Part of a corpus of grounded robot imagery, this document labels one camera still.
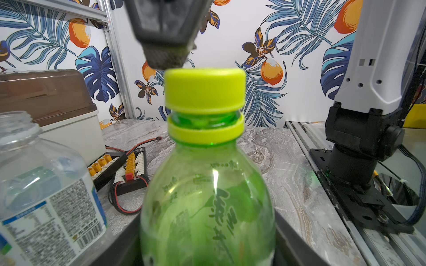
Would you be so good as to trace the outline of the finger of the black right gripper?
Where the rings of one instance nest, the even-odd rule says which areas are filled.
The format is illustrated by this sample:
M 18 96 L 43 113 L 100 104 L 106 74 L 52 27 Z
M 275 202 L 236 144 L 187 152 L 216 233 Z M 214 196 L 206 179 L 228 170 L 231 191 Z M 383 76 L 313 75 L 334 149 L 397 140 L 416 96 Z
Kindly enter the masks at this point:
M 184 66 L 195 48 L 201 21 L 213 2 L 130 0 L 124 3 L 148 65 L 167 70 Z

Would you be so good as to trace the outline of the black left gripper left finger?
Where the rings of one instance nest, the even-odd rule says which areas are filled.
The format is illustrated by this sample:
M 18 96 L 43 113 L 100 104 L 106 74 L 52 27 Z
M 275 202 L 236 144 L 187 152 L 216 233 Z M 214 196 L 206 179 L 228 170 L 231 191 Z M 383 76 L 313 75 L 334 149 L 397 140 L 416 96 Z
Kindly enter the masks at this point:
M 142 266 L 139 216 L 107 216 L 107 234 L 80 257 L 81 266 Z

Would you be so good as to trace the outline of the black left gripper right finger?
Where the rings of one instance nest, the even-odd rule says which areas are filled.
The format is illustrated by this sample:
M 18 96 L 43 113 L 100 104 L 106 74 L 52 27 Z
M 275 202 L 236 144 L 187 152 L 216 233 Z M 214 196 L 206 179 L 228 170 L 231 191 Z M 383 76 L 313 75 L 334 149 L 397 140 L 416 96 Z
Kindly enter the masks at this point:
M 277 211 L 275 224 L 276 248 L 273 266 L 328 266 Z

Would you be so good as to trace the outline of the yellow-green bottle cap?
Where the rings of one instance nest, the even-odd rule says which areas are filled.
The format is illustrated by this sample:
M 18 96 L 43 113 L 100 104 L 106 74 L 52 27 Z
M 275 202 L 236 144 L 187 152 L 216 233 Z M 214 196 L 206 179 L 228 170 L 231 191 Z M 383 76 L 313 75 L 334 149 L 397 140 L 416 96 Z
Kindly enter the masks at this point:
M 246 73 L 232 69 L 169 69 L 164 73 L 165 106 L 195 115 L 225 114 L 245 104 Z

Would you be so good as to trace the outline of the green plastic bottle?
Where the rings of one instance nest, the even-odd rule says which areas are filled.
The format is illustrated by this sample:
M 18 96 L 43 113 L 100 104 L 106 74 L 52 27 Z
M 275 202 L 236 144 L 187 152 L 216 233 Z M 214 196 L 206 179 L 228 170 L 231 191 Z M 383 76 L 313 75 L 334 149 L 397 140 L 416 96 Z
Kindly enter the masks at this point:
M 168 117 L 175 141 L 140 214 L 146 266 L 269 266 L 275 215 L 260 171 L 237 146 L 239 111 Z

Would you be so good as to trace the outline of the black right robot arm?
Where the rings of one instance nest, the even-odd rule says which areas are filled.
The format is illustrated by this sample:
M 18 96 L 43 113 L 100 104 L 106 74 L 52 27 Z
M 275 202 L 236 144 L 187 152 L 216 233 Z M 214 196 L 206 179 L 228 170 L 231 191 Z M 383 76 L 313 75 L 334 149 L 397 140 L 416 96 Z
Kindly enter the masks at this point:
M 127 1 L 133 32 L 148 65 L 165 72 L 166 106 L 179 114 L 227 114 L 247 102 L 246 70 L 271 53 L 277 38 L 261 30 L 243 45 L 249 56 L 236 71 L 185 69 L 197 31 L 211 1 Z M 365 184 L 379 161 L 393 155 L 402 143 L 401 122 L 420 79 L 402 92 L 403 71 L 414 45 L 424 1 L 347 1 L 335 15 L 334 1 L 274 1 L 276 12 L 267 20 L 284 25 L 297 58 L 321 43 L 321 32 L 333 25 L 348 28 L 346 14 L 358 9 L 355 30 L 327 51 L 321 74 L 324 90 L 334 89 L 334 104 L 326 120 L 327 139 L 335 144 L 328 168 L 333 177 Z

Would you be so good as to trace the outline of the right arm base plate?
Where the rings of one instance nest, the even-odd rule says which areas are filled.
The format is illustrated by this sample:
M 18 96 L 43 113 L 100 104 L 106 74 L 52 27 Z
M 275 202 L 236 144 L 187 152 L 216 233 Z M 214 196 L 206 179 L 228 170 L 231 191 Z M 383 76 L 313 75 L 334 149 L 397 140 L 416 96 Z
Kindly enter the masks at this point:
M 318 167 L 317 177 L 328 188 L 328 194 L 337 200 L 338 207 L 350 221 L 360 228 L 383 233 L 412 234 L 414 232 L 414 227 L 404 224 L 406 219 L 374 187 L 374 182 L 371 181 L 370 187 L 365 190 L 362 187 L 343 184 L 332 178 L 328 169 L 331 155 L 331 151 L 310 149 L 310 156 Z

